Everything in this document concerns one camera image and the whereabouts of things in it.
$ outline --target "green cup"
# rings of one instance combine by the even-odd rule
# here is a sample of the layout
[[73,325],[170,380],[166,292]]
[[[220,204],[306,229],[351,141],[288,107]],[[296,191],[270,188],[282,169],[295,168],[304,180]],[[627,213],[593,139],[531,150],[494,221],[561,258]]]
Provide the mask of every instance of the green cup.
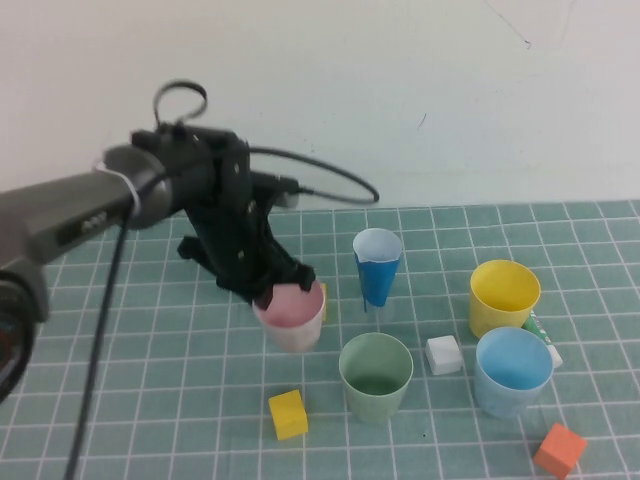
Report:
[[363,422],[381,423],[400,408],[413,375],[413,359],[391,335],[365,333],[344,346],[339,368],[353,414]]

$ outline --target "cup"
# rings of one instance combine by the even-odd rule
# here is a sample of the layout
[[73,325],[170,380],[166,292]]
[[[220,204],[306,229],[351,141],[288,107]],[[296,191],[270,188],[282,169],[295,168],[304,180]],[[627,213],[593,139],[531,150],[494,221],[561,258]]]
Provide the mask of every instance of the cup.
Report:
[[400,408],[413,375],[404,344],[385,333],[364,333],[342,349],[338,362],[347,405],[361,421],[381,423]]
[[367,303],[384,307],[398,270],[402,241],[384,228],[367,228],[353,239],[353,252],[365,310]]
[[517,417],[552,373],[553,360],[542,340],[522,328],[496,328],[476,348],[476,402],[494,417]]
[[471,331],[480,338],[496,327],[522,327],[540,290],[540,282],[524,265],[510,260],[483,263],[471,275]]
[[274,285],[273,298],[266,309],[253,302],[253,312],[267,335],[288,353],[307,352],[320,338],[326,304],[318,280],[305,292],[295,284]]

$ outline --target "light blue cup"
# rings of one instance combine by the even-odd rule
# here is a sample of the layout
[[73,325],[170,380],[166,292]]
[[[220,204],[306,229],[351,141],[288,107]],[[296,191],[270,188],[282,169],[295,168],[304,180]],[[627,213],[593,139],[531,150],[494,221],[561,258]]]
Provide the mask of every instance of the light blue cup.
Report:
[[542,340],[522,328],[496,328],[484,334],[476,349],[476,402],[494,417],[517,417],[534,403],[552,373],[553,360]]
[[360,288],[367,303],[384,307],[398,270],[402,241],[384,228],[367,228],[353,239]]

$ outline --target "green cutting mat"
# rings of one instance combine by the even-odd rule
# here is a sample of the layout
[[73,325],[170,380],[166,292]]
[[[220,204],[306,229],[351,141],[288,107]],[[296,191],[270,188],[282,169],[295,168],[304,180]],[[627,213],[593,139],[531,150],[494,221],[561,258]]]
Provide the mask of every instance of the green cutting mat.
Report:
[[[554,422],[588,438],[575,478],[639,478],[640,202],[286,213],[282,244],[329,286],[313,353],[285,355],[250,308],[176,247],[185,217],[133,234],[80,462],[86,480],[547,478],[532,454]],[[411,349],[402,410],[382,427],[347,413],[340,348],[378,327],[362,312],[351,251],[365,227],[405,245],[380,330]],[[115,232],[47,268],[53,313],[26,378],[0,406],[0,479],[60,480]],[[472,270],[513,258],[544,292],[536,312],[564,365],[515,421],[474,407]],[[421,346],[453,334],[464,370],[434,377]],[[310,431],[278,442],[267,408],[299,388]]]

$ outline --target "black loop handle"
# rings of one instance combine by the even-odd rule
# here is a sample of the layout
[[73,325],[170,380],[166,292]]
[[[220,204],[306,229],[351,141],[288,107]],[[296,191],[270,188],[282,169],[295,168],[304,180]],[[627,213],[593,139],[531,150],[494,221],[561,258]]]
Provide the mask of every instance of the black loop handle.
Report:
[[192,92],[196,92],[197,94],[199,94],[202,97],[202,103],[198,108],[196,108],[192,112],[185,113],[184,115],[178,117],[175,123],[183,123],[187,120],[193,120],[194,118],[198,118],[207,110],[207,105],[208,105],[207,91],[204,89],[202,85],[195,82],[191,82],[189,80],[173,80],[163,85],[162,87],[160,87],[160,90],[158,90],[155,96],[153,97],[153,116],[156,119],[156,126],[159,127],[161,123],[160,113],[158,112],[158,109],[160,107],[160,100],[162,100],[162,97],[164,97],[164,95],[167,92],[171,90],[177,90],[180,88],[191,90]]

